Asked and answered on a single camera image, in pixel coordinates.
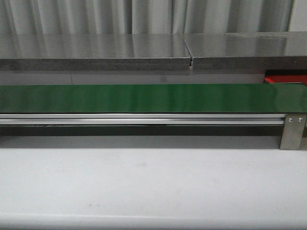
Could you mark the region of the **grey stone counter slab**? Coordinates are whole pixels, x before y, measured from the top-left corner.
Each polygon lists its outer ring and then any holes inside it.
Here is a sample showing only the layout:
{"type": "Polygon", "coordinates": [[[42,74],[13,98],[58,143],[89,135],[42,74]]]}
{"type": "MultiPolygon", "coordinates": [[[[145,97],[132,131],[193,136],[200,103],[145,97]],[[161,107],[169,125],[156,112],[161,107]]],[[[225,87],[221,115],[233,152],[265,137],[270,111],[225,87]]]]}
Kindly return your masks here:
{"type": "Polygon", "coordinates": [[[0,69],[9,71],[188,70],[177,34],[2,34],[0,69]]]}
{"type": "Polygon", "coordinates": [[[306,32],[186,34],[194,70],[307,68],[306,32]]]}

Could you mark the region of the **red plastic tray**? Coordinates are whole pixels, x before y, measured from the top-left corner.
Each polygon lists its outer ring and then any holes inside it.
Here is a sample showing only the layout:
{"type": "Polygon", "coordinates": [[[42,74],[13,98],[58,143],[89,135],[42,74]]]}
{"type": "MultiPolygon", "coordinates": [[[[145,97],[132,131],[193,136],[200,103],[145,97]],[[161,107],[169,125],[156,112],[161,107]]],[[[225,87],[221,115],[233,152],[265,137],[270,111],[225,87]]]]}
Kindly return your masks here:
{"type": "Polygon", "coordinates": [[[307,84],[307,75],[267,75],[265,83],[299,83],[307,84]]]}

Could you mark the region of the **grey pleated curtain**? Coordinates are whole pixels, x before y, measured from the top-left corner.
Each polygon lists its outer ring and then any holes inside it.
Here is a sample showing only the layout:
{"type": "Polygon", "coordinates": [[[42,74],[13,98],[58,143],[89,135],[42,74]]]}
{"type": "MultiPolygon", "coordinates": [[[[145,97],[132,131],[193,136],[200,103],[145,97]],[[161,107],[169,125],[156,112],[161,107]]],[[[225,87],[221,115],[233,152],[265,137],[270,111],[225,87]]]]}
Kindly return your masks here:
{"type": "Polygon", "coordinates": [[[287,31],[291,0],[3,0],[2,34],[287,31]]]}

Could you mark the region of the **aluminium conveyor frame rail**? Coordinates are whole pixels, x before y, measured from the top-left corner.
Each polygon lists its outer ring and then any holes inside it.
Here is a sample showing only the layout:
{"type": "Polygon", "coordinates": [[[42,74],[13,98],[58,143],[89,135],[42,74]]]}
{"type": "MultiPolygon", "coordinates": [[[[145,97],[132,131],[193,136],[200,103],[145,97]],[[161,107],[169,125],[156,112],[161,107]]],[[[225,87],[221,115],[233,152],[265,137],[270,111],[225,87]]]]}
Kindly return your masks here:
{"type": "Polygon", "coordinates": [[[2,125],[282,125],[285,114],[1,114],[2,125]]]}

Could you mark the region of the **grey stone counter right slab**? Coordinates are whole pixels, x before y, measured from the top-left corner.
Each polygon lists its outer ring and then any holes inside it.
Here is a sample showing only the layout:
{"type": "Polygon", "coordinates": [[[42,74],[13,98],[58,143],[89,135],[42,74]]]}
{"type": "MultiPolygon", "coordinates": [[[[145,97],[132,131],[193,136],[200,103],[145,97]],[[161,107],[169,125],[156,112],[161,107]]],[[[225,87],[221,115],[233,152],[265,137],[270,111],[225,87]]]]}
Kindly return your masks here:
{"type": "Polygon", "coordinates": [[[194,70],[307,68],[306,32],[186,34],[194,70]]]}

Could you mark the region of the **grey stone counter left slab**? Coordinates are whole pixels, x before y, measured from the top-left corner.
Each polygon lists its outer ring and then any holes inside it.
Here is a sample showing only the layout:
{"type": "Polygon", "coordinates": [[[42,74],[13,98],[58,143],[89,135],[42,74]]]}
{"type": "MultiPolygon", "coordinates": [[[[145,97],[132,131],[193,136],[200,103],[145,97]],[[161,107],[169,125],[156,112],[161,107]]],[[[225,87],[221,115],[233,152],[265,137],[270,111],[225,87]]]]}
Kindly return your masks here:
{"type": "Polygon", "coordinates": [[[2,34],[0,69],[9,71],[188,70],[177,34],[2,34]]]}

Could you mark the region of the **green conveyor belt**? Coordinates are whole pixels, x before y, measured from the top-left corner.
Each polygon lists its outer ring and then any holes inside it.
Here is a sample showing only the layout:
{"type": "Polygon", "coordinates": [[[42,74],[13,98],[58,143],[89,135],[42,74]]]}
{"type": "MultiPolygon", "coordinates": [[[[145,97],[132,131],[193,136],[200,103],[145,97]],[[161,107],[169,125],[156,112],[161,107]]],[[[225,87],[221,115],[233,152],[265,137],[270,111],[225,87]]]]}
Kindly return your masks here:
{"type": "Polygon", "coordinates": [[[1,86],[2,113],[305,113],[303,84],[1,86]]]}

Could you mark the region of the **steel conveyor support bracket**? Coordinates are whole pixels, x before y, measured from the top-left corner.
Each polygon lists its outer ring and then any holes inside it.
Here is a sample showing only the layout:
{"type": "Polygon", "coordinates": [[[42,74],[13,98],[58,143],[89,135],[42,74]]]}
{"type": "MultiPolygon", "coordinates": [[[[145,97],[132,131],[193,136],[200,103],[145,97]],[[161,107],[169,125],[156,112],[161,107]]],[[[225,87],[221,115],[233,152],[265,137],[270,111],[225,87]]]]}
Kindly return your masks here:
{"type": "Polygon", "coordinates": [[[307,123],[306,114],[287,114],[284,119],[280,150],[298,150],[307,123]]]}

